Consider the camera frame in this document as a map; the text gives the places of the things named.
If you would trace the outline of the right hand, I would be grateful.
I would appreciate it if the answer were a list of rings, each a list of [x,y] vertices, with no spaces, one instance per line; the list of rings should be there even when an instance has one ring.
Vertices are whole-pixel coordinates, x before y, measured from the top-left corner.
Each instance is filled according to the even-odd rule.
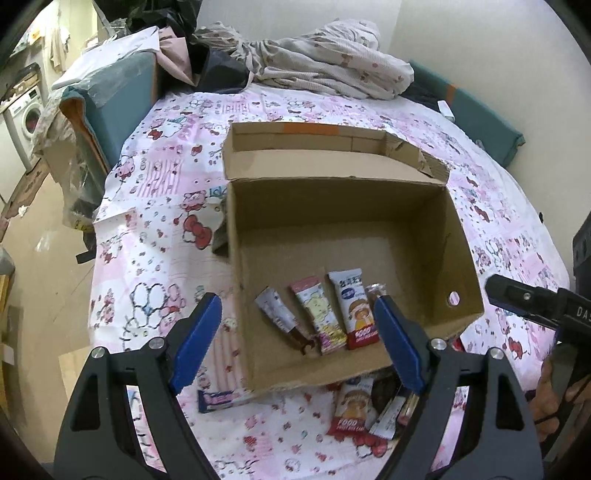
[[[560,426],[557,412],[562,398],[554,391],[552,373],[552,362],[550,357],[547,357],[542,364],[541,376],[535,390],[535,395],[529,402],[530,412],[540,443],[546,441]]]

